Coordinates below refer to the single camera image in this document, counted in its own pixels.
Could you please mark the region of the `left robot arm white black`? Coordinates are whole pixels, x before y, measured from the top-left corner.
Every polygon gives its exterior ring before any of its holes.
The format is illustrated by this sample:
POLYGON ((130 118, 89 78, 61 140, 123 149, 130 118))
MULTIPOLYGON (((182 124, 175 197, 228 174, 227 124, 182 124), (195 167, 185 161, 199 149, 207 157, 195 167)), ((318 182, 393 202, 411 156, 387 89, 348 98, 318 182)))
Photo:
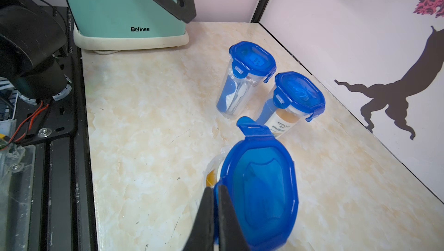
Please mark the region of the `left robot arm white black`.
POLYGON ((32 0, 1 0, 1 76, 25 101, 61 100, 72 86, 55 54, 69 36, 97 53, 188 43, 194 0, 67 0, 74 19, 62 27, 32 0))

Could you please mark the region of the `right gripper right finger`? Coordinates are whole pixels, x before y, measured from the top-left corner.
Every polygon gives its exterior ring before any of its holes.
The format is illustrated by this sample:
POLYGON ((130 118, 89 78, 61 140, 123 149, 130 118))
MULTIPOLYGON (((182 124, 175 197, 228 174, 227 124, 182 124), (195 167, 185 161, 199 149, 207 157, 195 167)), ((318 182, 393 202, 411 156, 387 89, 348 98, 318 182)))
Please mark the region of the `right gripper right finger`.
POLYGON ((219 250, 249 251, 250 248, 239 225, 228 188, 218 186, 219 250))

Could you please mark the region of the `detached blue container lid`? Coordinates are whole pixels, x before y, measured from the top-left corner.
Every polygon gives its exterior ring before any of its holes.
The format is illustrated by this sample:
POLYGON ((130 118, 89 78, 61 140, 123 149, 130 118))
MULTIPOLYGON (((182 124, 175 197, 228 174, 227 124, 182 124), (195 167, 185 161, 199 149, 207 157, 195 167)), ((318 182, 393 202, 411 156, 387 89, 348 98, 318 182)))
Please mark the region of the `detached blue container lid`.
POLYGON ((288 240, 298 214, 294 161, 267 126, 243 116, 244 134, 220 168, 218 185, 228 192, 252 251, 275 251, 288 240))

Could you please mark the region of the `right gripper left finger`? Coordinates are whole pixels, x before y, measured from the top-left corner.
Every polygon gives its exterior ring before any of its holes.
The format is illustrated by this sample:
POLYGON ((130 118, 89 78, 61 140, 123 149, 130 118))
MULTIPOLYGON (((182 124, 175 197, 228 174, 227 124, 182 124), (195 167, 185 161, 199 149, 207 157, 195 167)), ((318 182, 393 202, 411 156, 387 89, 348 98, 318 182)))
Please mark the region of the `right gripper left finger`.
POLYGON ((183 251, 213 251, 215 239, 213 188, 203 191, 200 206, 183 251))

